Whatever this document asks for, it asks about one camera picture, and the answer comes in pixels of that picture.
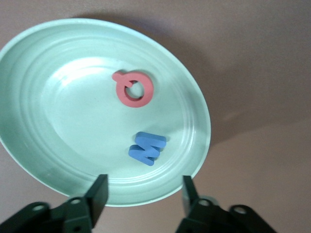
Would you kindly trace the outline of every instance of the oval plate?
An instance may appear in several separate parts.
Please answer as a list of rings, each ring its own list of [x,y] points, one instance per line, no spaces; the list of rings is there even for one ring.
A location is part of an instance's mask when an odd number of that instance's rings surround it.
[[[151,101],[125,106],[112,75],[139,71]],[[188,70],[157,42],[95,19],[34,26],[0,52],[0,139],[28,173],[67,196],[109,175],[108,206],[161,200],[194,176],[210,142],[210,118]],[[153,166],[130,157],[137,132],[164,136]]]

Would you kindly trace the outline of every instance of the brown surface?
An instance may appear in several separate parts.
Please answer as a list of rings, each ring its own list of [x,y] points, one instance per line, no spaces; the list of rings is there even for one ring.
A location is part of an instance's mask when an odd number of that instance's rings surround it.
[[[0,0],[0,48],[49,20],[91,17],[147,34],[199,83],[212,142],[195,177],[227,209],[254,208],[279,233],[311,229],[311,1]],[[0,222],[33,201],[67,198],[0,147]],[[107,207],[94,232],[174,232],[181,193],[130,208]]]

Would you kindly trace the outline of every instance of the plate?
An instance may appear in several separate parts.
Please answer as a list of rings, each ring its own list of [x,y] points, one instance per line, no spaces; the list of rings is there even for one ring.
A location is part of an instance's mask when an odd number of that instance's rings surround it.
[[[116,72],[147,75],[151,100],[123,104]],[[139,83],[126,92],[143,95]],[[21,167],[67,196],[108,174],[108,206],[172,195],[209,148],[207,104],[188,70],[157,42],[107,21],[55,20],[13,38],[0,52],[0,107],[1,142]],[[167,140],[153,166],[129,156],[138,132]]]

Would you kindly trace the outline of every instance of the mint green plate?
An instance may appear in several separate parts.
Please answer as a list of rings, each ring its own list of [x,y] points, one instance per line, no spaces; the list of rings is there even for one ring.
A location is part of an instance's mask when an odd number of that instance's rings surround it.
[[[118,70],[150,76],[147,105],[121,103]],[[175,193],[210,142],[206,102],[180,61],[141,33],[94,19],[51,21],[12,39],[0,52],[0,109],[1,142],[20,166],[67,196],[108,174],[108,206]],[[153,166],[128,155],[139,131],[167,138]]]

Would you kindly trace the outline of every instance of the table surface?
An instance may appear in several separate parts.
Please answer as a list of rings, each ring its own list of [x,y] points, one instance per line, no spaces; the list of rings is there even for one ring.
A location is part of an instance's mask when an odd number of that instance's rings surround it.
[[[311,1],[1,0],[0,48],[36,24],[112,21],[153,38],[192,73],[212,124],[194,178],[222,208],[245,204],[279,233],[311,228]],[[34,201],[67,197],[26,173],[0,145],[0,222]],[[174,232],[181,192],[156,203],[106,207],[94,232]]]

